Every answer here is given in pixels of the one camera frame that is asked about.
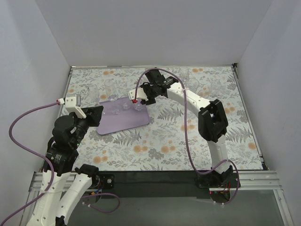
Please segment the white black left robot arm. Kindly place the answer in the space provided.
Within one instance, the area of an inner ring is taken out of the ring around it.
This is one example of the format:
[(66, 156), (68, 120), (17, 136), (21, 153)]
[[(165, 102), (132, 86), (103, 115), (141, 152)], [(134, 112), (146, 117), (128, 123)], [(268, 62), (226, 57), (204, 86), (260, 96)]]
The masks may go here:
[(99, 169), (84, 164), (64, 196), (64, 185), (79, 155), (77, 148), (90, 127), (98, 127), (103, 106), (80, 108), (56, 119), (43, 165), (41, 197), (36, 201), (29, 226), (65, 226), (84, 192), (97, 183)]

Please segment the small clear shot glass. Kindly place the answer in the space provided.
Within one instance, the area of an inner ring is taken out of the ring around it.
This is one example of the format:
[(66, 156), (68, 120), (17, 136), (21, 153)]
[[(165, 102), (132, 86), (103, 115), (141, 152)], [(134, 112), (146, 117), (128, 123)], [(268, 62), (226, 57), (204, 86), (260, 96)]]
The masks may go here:
[(131, 108), (131, 103), (130, 102), (123, 102), (122, 104), (123, 110), (129, 110)]

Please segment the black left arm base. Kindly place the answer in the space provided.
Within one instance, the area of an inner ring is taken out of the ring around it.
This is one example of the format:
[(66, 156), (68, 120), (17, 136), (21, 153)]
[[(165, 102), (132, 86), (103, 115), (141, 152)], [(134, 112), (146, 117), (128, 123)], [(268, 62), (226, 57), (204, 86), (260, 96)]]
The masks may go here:
[(97, 189), (113, 189), (115, 176), (113, 174), (99, 174), (96, 176)]

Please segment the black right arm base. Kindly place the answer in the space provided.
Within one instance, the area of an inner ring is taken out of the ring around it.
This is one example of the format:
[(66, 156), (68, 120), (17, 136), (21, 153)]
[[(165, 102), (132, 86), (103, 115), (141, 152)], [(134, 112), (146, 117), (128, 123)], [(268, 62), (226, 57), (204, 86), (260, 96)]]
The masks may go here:
[(214, 174), (197, 175), (194, 182), (198, 188), (217, 188), (228, 190), (236, 188), (238, 182), (237, 173), (232, 173), (228, 177), (217, 176)]

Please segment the clear faceted tumbler glass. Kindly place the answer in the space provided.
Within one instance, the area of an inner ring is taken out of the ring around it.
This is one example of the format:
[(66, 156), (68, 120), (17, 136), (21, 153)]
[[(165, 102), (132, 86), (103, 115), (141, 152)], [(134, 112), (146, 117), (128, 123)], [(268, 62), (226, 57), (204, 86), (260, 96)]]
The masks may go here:
[(133, 100), (133, 108), (136, 111), (141, 111), (143, 109), (143, 104), (141, 103), (141, 100)]

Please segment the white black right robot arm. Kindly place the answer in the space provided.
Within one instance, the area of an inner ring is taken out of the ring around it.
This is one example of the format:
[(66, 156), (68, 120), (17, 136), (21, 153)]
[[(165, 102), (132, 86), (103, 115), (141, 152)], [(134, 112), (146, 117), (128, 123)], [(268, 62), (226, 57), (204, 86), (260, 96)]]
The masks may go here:
[(161, 74), (161, 68), (151, 68), (143, 72), (148, 82), (137, 83), (132, 101), (141, 99), (143, 105), (156, 102), (156, 97), (164, 96), (184, 106), (184, 117), (191, 111), (198, 119), (198, 132), (207, 141), (212, 160), (210, 170), (196, 172), (213, 184), (222, 185), (229, 181), (233, 167), (228, 159), (225, 144), (228, 120), (220, 100), (209, 101), (185, 87), (173, 73), (168, 78)]

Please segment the clear stemmed wine glass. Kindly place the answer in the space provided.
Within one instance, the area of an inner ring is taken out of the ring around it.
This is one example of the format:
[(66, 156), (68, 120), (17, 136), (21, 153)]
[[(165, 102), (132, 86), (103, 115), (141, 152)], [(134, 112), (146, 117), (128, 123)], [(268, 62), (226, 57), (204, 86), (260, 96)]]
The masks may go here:
[(89, 85), (87, 91), (95, 106), (100, 106), (101, 95), (98, 87), (95, 84)]

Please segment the tall clear flute glass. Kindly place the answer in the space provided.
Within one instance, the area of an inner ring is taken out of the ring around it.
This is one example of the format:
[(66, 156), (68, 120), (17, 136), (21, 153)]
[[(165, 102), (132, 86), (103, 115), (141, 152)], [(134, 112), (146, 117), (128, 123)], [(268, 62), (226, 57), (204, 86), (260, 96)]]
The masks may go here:
[(109, 110), (112, 114), (118, 115), (121, 113), (121, 106), (116, 101), (118, 93), (113, 79), (107, 79), (104, 82), (107, 99), (110, 101)]

